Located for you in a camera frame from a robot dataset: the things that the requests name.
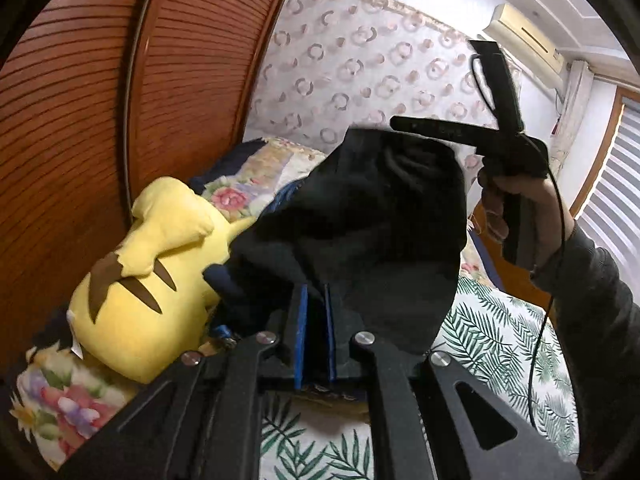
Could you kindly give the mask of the person's right forearm grey sleeve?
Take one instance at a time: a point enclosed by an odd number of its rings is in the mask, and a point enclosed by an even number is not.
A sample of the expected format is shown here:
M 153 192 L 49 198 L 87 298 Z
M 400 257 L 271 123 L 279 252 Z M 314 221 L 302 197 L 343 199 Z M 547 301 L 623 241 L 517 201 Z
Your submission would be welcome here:
M 554 297 L 585 479 L 639 477 L 639 307 L 609 252 L 581 228 L 532 274 Z

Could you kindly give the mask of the person's right hand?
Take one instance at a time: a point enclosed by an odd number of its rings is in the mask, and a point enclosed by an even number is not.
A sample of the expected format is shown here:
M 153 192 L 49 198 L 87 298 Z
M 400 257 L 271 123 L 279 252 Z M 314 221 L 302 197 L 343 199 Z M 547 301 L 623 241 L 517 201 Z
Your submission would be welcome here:
M 488 232 L 514 266 L 540 268 L 572 234 L 574 219 L 552 178 L 494 176 L 482 169 L 478 182 Z

